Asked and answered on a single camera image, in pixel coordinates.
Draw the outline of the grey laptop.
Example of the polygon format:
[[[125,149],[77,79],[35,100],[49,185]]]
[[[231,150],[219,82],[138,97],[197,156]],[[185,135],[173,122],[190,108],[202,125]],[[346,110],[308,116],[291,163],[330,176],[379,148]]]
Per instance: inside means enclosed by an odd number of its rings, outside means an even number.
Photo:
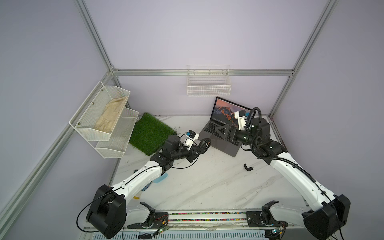
[[[240,144],[226,136],[230,127],[238,128],[235,112],[249,113],[250,108],[237,103],[216,97],[210,120],[199,133],[199,140],[211,139],[211,147],[235,157],[240,149]]]

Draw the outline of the black mouse battery cover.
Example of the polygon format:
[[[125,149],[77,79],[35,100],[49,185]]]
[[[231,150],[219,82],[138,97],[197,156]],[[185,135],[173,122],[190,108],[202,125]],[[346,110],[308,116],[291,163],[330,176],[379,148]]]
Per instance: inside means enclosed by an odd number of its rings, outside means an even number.
[[[245,170],[248,171],[248,172],[254,170],[253,167],[248,167],[247,164],[244,164],[244,168],[245,168]]]

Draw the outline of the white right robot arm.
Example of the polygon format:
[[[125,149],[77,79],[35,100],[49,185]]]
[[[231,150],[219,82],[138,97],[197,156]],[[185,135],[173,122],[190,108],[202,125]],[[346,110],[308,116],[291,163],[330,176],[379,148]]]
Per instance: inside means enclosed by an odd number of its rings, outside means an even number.
[[[301,194],[307,206],[303,209],[287,207],[279,201],[262,206],[261,222],[272,226],[286,222],[306,228],[316,239],[327,240],[346,224],[351,202],[345,195],[335,195],[312,177],[279,142],[272,140],[270,124],[258,107],[232,111],[215,107],[212,120],[219,122],[216,132],[223,140],[249,146],[259,160],[277,170]]]

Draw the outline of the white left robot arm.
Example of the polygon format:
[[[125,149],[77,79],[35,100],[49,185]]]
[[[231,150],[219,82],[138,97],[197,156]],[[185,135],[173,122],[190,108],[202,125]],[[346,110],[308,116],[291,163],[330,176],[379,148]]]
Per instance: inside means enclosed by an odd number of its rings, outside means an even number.
[[[151,227],[156,221],[155,209],[145,202],[136,206],[128,206],[128,203],[148,184],[171,169],[175,160],[187,159],[192,163],[209,149],[211,142],[211,139],[205,138],[197,145],[190,137],[181,142],[179,136],[169,136],[137,172],[111,187],[102,185],[97,189],[94,199],[85,207],[88,210],[86,220],[95,227],[95,232],[100,232],[107,239],[131,225]]]

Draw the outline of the light blue plastic scoop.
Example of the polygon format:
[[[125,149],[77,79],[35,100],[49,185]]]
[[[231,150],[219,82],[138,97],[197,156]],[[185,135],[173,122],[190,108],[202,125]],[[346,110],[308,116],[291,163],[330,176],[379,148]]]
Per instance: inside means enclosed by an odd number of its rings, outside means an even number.
[[[164,173],[164,174],[161,175],[159,178],[153,180],[153,183],[154,183],[154,184],[158,184],[158,183],[160,183],[161,181],[165,180],[167,177],[168,177],[168,173]]]

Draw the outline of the green artificial grass mat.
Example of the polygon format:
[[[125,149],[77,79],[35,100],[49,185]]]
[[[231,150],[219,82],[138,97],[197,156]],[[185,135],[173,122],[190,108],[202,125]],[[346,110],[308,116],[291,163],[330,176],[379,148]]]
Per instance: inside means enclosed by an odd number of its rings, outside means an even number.
[[[129,143],[147,156],[154,154],[171,135],[177,132],[150,113],[136,122]]]

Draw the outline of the blue dotted work glove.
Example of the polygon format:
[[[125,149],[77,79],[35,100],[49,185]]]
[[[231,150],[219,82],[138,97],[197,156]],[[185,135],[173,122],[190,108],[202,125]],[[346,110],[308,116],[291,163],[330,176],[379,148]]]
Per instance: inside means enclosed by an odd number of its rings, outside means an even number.
[[[147,184],[143,189],[141,189],[134,197],[133,199],[135,200],[139,200],[141,198],[141,195],[143,192],[145,192],[150,186],[151,186],[152,182],[150,182],[149,184]]]

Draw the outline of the white lower mesh shelf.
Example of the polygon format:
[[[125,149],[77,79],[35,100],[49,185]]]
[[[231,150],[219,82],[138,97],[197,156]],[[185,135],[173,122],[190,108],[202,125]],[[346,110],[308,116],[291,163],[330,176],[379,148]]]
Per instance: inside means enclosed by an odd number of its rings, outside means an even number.
[[[108,142],[98,142],[97,152],[104,159],[118,159],[125,155],[139,112],[124,108]]]

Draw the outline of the white mesh shelf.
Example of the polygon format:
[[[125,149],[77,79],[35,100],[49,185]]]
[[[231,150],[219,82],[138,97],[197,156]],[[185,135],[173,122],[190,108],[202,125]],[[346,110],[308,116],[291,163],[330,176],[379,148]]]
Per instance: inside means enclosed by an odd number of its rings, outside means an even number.
[[[97,152],[104,159],[118,159],[125,155],[139,112],[124,108],[108,142],[98,142]]]
[[[70,119],[70,126],[88,142],[107,142],[128,102],[130,91],[98,82]]]

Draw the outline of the beige cloth in shelf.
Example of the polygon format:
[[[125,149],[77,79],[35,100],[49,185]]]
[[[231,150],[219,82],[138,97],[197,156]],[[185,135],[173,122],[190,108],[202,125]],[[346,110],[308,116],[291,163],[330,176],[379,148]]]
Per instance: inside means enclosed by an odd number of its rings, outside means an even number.
[[[114,98],[108,102],[102,115],[97,120],[94,129],[111,134],[127,100],[128,96],[125,96],[122,98]]]

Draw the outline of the white upper mesh shelf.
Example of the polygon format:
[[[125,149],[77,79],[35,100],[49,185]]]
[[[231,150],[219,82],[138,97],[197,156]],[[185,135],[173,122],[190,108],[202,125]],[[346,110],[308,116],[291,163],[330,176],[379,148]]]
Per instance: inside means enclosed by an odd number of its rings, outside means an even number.
[[[130,91],[98,82],[70,119],[70,126],[88,142],[107,142],[128,102]]]

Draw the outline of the aluminium rail base frame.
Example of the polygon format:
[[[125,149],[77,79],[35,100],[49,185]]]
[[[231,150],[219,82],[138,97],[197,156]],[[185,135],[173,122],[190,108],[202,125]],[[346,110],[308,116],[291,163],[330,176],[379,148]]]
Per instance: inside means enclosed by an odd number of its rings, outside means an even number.
[[[265,226],[259,210],[157,212],[149,227],[122,226],[113,240],[303,240],[314,237],[303,227],[278,221]]]

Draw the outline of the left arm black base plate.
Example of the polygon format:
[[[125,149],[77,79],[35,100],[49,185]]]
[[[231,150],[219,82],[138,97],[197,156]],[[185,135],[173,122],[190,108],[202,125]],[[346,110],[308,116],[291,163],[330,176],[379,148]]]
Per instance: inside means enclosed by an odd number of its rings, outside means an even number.
[[[159,212],[150,214],[149,218],[142,224],[132,224],[126,226],[127,229],[159,229],[168,223],[169,213]]]

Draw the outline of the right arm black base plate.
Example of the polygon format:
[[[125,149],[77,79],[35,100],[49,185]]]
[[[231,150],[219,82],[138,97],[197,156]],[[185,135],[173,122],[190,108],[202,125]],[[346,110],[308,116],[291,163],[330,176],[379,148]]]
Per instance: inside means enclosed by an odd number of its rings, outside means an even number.
[[[246,220],[250,228],[287,226],[287,222],[276,221],[272,216],[264,214],[262,211],[247,211]]]

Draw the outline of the aluminium enclosure frame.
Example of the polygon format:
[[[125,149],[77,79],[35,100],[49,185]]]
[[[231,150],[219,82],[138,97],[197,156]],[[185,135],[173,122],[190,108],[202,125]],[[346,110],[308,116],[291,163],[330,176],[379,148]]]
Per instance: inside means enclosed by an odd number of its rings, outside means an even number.
[[[80,12],[81,17],[83,18],[87,29],[89,30],[96,47],[101,52],[103,60],[107,63],[108,71],[102,78],[102,83],[108,83],[113,78],[117,76],[188,76],[190,74],[187,70],[123,70],[123,69],[113,69],[113,66],[107,57],[107,53],[103,44],[101,43],[101,38],[97,33],[95,24],[91,18],[89,10],[85,1],[76,1],[76,6]],[[277,113],[277,110],[283,99],[285,98],[288,90],[292,86],[294,80],[299,74],[300,69],[304,65],[306,58],[308,57],[310,51],[312,50],[315,42],[317,41],[320,32],[323,30],[326,22],[332,15],[338,1],[327,1],[320,18],[318,19],[310,37],[308,38],[305,47],[303,48],[302,53],[300,54],[295,66],[292,70],[209,70],[209,69],[196,69],[192,70],[194,76],[201,77],[216,77],[216,76],[287,76],[288,79],[279,94],[271,112],[270,117]],[[18,189],[15,195],[12,197],[10,202],[1,212],[1,231],[6,232],[11,225],[16,221],[16,218],[24,210],[27,202],[30,200],[32,193],[36,190],[38,185],[42,182],[43,178],[47,175],[50,168],[55,163],[59,152],[64,148],[74,132],[72,124],[67,124],[59,137],[54,141],[52,146],[43,156],[41,161],[35,167],[35,169],[28,176],[26,181]]]

